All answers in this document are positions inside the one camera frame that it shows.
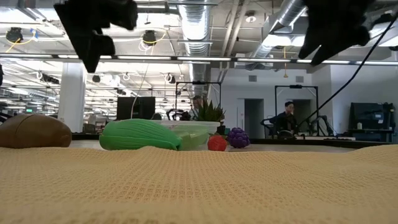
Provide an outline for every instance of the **tan knit fabric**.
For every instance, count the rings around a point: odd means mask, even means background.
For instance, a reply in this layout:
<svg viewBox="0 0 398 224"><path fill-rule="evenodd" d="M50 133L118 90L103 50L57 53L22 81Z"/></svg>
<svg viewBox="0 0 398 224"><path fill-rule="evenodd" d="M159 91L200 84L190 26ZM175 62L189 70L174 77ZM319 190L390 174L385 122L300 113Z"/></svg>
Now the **tan knit fabric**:
<svg viewBox="0 0 398 224"><path fill-rule="evenodd" d="M0 149L0 223L398 223L398 146Z"/></svg>

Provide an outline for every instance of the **pillar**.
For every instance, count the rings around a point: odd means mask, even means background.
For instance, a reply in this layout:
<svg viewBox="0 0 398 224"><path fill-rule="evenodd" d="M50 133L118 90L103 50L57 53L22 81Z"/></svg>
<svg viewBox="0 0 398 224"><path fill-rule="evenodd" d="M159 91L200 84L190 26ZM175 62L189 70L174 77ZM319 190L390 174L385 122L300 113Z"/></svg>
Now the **pillar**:
<svg viewBox="0 0 398 224"><path fill-rule="evenodd" d="M86 70L81 63L63 63L58 119L74 132L83 131Z"/></svg>

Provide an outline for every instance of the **ceiling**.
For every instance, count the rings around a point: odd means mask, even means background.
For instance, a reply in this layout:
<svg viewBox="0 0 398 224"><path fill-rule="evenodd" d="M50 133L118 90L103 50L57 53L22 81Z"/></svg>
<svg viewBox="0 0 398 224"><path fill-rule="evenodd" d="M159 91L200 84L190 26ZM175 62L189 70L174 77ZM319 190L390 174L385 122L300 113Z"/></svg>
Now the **ceiling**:
<svg viewBox="0 0 398 224"><path fill-rule="evenodd" d="M210 17L210 40L212 42L210 55L220 56L226 35L226 26L229 20L229 14L233 7L232 0L217 0L218 5L211 9ZM279 10L282 1L280 0L253 0L248 5L248 11L254 11L256 20L246 22L243 20L239 30L239 40L233 46L232 54L247 54L256 49L262 42L262 27L266 16ZM63 30L62 24L53 9L41 9L41 17L49 22L37 22L33 18L23 13L22 10L11 7L0 7L0 52L6 52L10 49L12 43L5 38L6 32L10 27L21 27L24 45L15 45L9 53L29 53L29 54L75 54L75 51ZM388 38L382 43L384 46L398 45L396 30L393 28ZM37 38L31 40L34 36L32 30L36 30ZM156 45L151 49L143 49L141 44L142 35L145 30L154 30L157 40ZM185 46L180 41L183 40L181 22L178 15L173 14L139 14L137 28L134 31L112 26L110 29L103 29L104 34L113 38L117 55L184 55ZM300 47L286 46L284 49L287 57L296 57ZM282 49L274 49L271 52L276 58L284 56ZM43 86L43 88L32 89L31 92L51 96L52 110L42 110L43 113L56 113L59 102L59 85L44 83L37 77L38 71L54 77L62 82L62 62L40 62L28 60L16 60L3 64L5 73L5 84L18 86ZM176 80L190 81L188 64L167 64L167 63L99 63L96 74L101 77L100 83L94 83L92 77L94 74L87 74L86 90L86 114L101 113L108 116L114 116L116 105L109 100L116 99L118 96L115 90L91 90L94 87L115 87L120 88L139 88L142 84L143 89L152 88L154 91L141 91L141 96L156 96L159 105L159 111L174 107L175 85L165 81L165 76L171 74ZM22 91L1 91L0 100L6 101L9 106L23 106L26 101L7 100L6 98L22 98L27 96L21 94ZM127 92L128 95L135 96L137 90ZM180 96L186 100L186 103L179 103L181 109L188 109L189 92L183 91Z"/></svg>

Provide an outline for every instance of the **exposed ductwork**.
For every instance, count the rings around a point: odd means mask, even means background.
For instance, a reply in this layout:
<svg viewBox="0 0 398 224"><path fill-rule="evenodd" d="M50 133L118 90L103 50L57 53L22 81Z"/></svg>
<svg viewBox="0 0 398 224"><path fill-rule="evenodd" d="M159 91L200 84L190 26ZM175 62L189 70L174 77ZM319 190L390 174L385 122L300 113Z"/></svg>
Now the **exposed ductwork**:
<svg viewBox="0 0 398 224"><path fill-rule="evenodd" d="M267 18L262 32L265 35L265 39L262 41L257 49L250 55L255 58L265 58L272 48L275 47L273 35L270 35L275 30L283 27L288 27L290 31L293 30L293 23L300 17L305 10L305 4L303 0L285 0L280 6L280 11ZM246 64L246 70L253 71L254 69L264 69L266 66L263 63L248 63Z"/></svg>
<svg viewBox="0 0 398 224"><path fill-rule="evenodd" d="M185 40L208 40L210 6L201 5L179 5L178 9L182 18L182 31ZM209 44L186 43L185 50L189 56L209 56ZM189 64L191 81L205 81L207 65L199 63ZM201 95L202 89L193 86L194 95Z"/></svg>

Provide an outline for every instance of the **black cable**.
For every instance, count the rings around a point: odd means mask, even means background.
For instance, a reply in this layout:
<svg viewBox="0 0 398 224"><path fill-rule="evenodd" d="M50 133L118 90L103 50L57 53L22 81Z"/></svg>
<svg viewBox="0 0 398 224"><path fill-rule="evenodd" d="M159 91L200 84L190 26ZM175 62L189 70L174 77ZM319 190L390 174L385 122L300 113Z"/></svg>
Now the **black cable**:
<svg viewBox="0 0 398 224"><path fill-rule="evenodd" d="M370 55L373 53L374 49L379 45L380 41L383 39L383 37L385 36L385 34L390 30L390 28L392 27L392 25L395 23L395 21L398 18L398 12L395 13L394 17L392 18L390 24L387 26L387 28L385 29L385 31L381 34L381 36L378 38L378 40L376 41L376 43L372 46L372 48L370 49L370 51L368 52L368 54L365 56L365 58L363 59L363 61L361 62L361 64L359 65L359 67L356 69L356 71L354 72L354 75L339 89L337 90L331 97L329 97L329 99L327 99L324 103L322 103L322 105L320 107L318 107L317 110L315 110L310 116L308 116L306 119L304 119L300 124L297 125L297 127L300 127L303 122L307 119L310 119L313 115L315 115L318 111L320 111L327 103L329 103L329 101L331 101L339 92L341 92L342 90L344 90L344 88L346 88L348 86L348 84L351 83L351 81L354 80L355 76L359 73L359 71L361 70L361 68L363 67L363 65L365 64L365 62L368 60L368 58L370 57Z"/></svg>

